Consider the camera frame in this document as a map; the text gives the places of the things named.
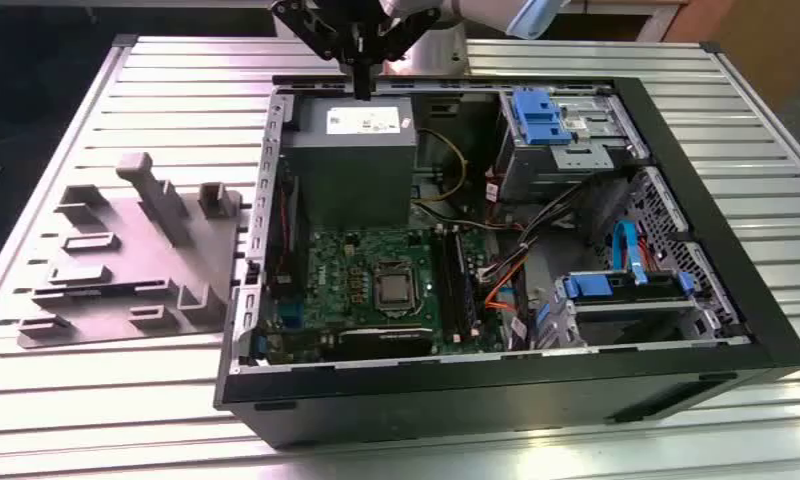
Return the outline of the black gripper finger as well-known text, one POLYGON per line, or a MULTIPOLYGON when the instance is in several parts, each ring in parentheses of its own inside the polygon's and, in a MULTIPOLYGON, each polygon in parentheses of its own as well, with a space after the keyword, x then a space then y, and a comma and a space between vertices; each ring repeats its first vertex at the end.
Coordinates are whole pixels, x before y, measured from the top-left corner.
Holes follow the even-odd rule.
POLYGON ((385 61, 396 61, 440 18, 437 5, 371 5, 363 14, 363 99, 385 61))
POLYGON ((313 1, 274 1, 270 11, 298 39, 322 60, 335 60, 341 71, 350 77, 353 96, 363 100, 363 39, 361 27, 334 35, 321 21, 313 1))

